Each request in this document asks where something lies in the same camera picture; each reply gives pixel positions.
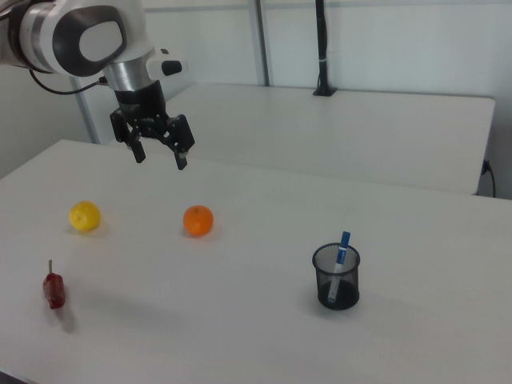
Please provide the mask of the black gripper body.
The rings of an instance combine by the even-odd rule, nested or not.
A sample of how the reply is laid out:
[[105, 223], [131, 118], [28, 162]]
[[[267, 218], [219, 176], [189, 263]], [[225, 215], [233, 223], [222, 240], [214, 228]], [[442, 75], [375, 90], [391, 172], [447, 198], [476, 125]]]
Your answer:
[[166, 112], [166, 100], [159, 81], [134, 91], [115, 93], [119, 108], [110, 121], [117, 142], [126, 145], [130, 138], [152, 138], [160, 141], [172, 151], [187, 150], [195, 144], [185, 115], [174, 118]]

